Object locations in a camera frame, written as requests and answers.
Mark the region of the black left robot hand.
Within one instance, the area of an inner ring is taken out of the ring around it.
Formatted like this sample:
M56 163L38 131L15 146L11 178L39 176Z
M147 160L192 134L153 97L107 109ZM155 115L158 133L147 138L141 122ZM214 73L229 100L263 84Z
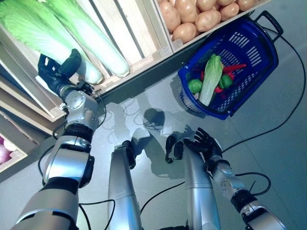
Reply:
M81 63L81 54L75 48L61 65L41 54L38 62L38 76L51 91L59 93L61 87L69 85L68 79L79 69Z

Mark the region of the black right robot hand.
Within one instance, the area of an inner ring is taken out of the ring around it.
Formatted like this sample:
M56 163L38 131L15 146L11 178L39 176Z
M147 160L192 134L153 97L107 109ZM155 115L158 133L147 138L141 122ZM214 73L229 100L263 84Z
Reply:
M187 148L199 153L204 161L214 156L222 158L222 150L217 141L200 127L195 132L194 141L185 138L183 142Z

